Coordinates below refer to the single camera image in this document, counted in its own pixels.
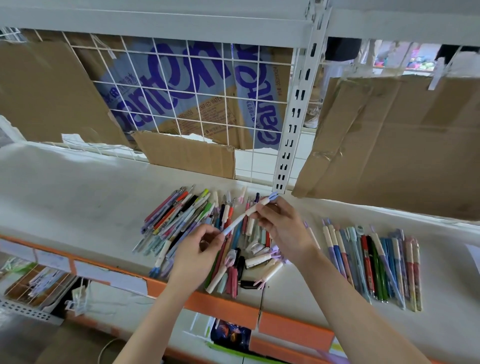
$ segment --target cardboard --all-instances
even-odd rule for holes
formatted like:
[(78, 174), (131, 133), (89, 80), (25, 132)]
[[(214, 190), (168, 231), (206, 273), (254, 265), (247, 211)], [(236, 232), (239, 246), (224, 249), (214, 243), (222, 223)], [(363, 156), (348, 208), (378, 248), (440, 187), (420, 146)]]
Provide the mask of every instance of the cardboard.
[[(39, 41), (34, 31), (24, 29), (22, 33), (29, 41)], [(38, 31), (38, 33), (43, 41), (66, 42), (61, 32)], [(73, 46), (95, 46), (89, 34), (65, 32), (65, 35)], [(223, 44), (222, 50), (220, 43), (188, 42), (190, 55), (221, 58), (223, 54), (227, 59), (232, 58), (232, 61), (225, 61), (224, 67), (222, 67), (221, 60), (198, 58), (192, 58), (190, 65), (188, 58), (182, 57), (187, 54), (187, 43), (184, 40), (156, 38), (156, 49), (161, 53), (172, 54), (172, 56), (161, 55), (158, 58), (155, 54), (130, 53), (130, 60), (125, 52), (115, 51), (116, 49), (124, 50), (119, 36), (97, 35), (97, 37), (104, 46), (113, 50), (103, 50), (101, 53), (114, 81), (132, 85), (132, 87), (119, 86), (122, 100), (114, 85), (95, 84), (108, 107), (117, 110), (113, 111), (113, 115), (126, 133), (138, 129), (154, 132), (158, 130), (161, 133), (169, 134), (202, 135), (200, 123), (195, 122), (201, 118), (202, 121), (206, 121), (203, 124), (203, 135), (218, 144), (228, 144), (238, 149), (252, 149), (255, 141), (255, 149), (278, 149), (280, 133), (271, 131), (282, 131), (286, 104), (270, 103), (269, 101), (287, 101), (290, 66), (261, 64), (258, 70), (260, 73), (258, 93), (259, 99), (262, 101), (258, 105), (254, 100), (231, 98), (227, 98), (225, 103), (224, 87), (227, 96), (255, 98), (257, 64), (243, 60), (256, 61), (258, 58), (257, 46), (235, 44), (232, 49), (230, 44)], [(151, 38), (126, 36), (123, 38), (127, 49), (155, 52)], [(112, 82), (108, 69), (96, 49), (75, 48), (74, 50), (92, 80)], [(292, 52), (292, 49), (287, 48), (261, 47), (260, 60), (291, 63)], [(142, 85), (162, 89), (145, 89), (146, 97), (149, 99), (148, 104), (141, 90), (136, 87), (139, 86), (139, 80), (135, 76), (131, 61), (135, 65), (136, 76)], [(166, 91), (166, 85), (168, 85), (170, 93)], [(205, 95), (195, 96), (195, 90)], [(127, 108), (133, 114), (125, 112)], [(154, 115), (162, 117), (152, 118), (150, 110)], [(179, 120), (177, 125), (175, 116), (193, 121)], [(255, 133), (253, 129), (235, 127), (253, 128), (254, 125), (258, 129)]]
[(0, 64), (0, 114), (27, 140), (62, 143), (63, 133), (128, 145), (68, 45), (2, 42)]
[(480, 219), (480, 80), (430, 82), (333, 80), (292, 194)]
[(134, 132), (133, 137), (151, 164), (235, 178), (235, 149), (152, 132)]

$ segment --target person's left hand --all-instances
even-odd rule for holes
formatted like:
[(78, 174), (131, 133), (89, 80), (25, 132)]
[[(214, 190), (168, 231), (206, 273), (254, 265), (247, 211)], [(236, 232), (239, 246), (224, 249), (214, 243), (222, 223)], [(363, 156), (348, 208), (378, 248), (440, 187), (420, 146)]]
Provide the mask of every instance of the person's left hand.
[[(206, 249), (200, 248), (202, 240), (210, 242)], [(207, 278), (224, 240), (225, 236), (213, 226), (198, 226), (180, 243), (168, 284), (191, 294)]]

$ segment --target white cable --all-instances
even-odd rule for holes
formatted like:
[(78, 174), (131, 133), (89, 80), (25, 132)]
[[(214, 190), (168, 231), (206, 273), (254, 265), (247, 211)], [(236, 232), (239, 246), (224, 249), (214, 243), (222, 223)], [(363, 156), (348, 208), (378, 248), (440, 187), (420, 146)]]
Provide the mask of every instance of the white cable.
[(108, 348), (114, 341), (121, 340), (120, 338), (114, 338), (107, 342), (107, 344), (103, 347), (102, 351), (98, 355), (98, 358), (96, 360), (96, 364), (100, 364), (100, 360), (102, 359), (103, 352), (105, 351), (106, 348)]

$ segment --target person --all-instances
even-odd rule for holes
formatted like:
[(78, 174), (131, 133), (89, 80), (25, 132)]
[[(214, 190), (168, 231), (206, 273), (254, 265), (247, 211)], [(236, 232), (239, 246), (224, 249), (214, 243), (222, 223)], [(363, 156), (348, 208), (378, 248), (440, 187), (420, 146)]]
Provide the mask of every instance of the person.
[[(316, 247), (298, 212), (282, 197), (252, 215), (299, 270), (351, 363), (430, 363), (359, 295)], [(168, 284), (114, 364), (157, 364), (188, 297), (205, 280), (225, 236), (197, 227), (178, 247)], [(211, 240), (201, 251), (202, 240)]]

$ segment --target forearm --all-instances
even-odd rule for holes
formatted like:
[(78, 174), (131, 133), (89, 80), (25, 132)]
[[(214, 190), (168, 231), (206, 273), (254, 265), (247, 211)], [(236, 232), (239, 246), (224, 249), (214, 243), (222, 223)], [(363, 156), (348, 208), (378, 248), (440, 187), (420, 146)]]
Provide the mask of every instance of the forearm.
[(188, 297), (188, 292), (182, 291), (180, 287), (167, 285), (114, 364), (158, 364)]
[(351, 363), (429, 363), (320, 252), (299, 267)]

